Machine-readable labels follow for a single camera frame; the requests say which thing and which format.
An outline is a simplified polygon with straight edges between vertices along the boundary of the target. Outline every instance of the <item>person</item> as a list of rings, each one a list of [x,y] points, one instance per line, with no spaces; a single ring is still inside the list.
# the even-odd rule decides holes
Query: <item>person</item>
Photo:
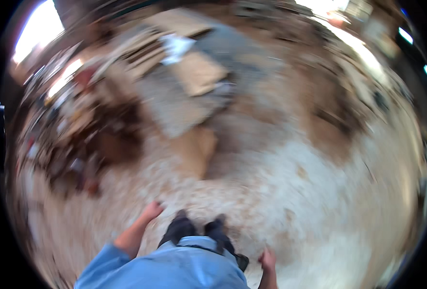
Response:
[[[243,271],[248,259],[236,254],[224,234],[225,215],[218,215],[199,236],[184,210],[178,211],[157,250],[136,257],[144,231],[164,207],[154,201],[112,244],[83,270],[75,289],[88,288],[248,288]],[[276,289],[276,257],[265,248],[258,259],[263,276],[259,289]]]

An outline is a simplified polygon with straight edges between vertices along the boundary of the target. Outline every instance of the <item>wooden board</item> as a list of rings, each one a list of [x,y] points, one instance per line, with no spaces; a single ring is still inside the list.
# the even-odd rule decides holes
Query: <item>wooden board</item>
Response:
[[[162,46],[162,43],[157,41],[155,43],[149,44],[146,47],[142,48],[140,51],[130,55],[129,57],[126,58],[126,61],[132,63],[134,61],[136,61],[137,59],[145,56],[146,54],[148,54],[149,52],[159,48]]]
[[[159,26],[164,31],[174,31],[178,36],[192,37],[212,28],[207,22],[189,16],[189,10],[176,8],[152,15],[143,20],[149,25]]]
[[[167,55],[162,50],[157,55],[154,55],[150,59],[140,63],[138,66],[128,70],[129,76],[133,79],[133,81],[138,80],[139,78],[146,75],[148,72],[150,72],[156,65],[159,64],[162,59],[164,59]]]
[[[216,144],[214,132],[202,126],[195,126],[170,140],[173,153],[182,159],[181,169],[197,179],[204,178]]]
[[[146,54],[145,56],[141,57],[140,59],[134,61],[133,63],[129,64],[127,67],[127,70],[133,69],[135,67],[138,67],[141,63],[155,57],[156,55],[159,55],[161,53],[164,52],[163,47],[159,47],[153,51],[151,51],[150,53]]]

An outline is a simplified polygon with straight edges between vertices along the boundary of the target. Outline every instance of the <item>white paper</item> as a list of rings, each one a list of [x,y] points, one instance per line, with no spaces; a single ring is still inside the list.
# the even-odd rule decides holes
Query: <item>white paper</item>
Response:
[[[181,57],[196,42],[193,39],[178,37],[176,34],[164,35],[159,38],[163,42],[163,47],[167,57],[160,61],[163,65],[170,65],[181,61]]]

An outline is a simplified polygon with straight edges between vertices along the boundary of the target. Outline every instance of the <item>cardboard sheet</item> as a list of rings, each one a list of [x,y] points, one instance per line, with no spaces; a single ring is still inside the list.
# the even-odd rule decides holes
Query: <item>cardboard sheet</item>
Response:
[[[188,51],[178,63],[169,66],[188,96],[203,95],[226,77],[227,71],[202,52]]]

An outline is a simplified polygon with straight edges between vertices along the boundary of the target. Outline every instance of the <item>foot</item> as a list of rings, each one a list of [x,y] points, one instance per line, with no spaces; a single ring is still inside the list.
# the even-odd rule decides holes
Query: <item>foot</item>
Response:
[[[226,221],[226,215],[220,214],[220,215],[216,216],[215,221],[220,223],[222,226],[224,226],[224,222]]]
[[[247,265],[249,265],[249,258],[247,258],[242,254],[236,254],[235,257],[236,257],[236,262],[239,269],[241,269],[241,271],[244,272],[245,269],[247,269]]]
[[[185,209],[181,209],[178,212],[176,212],[175,218],[186,218],[187,213]]]

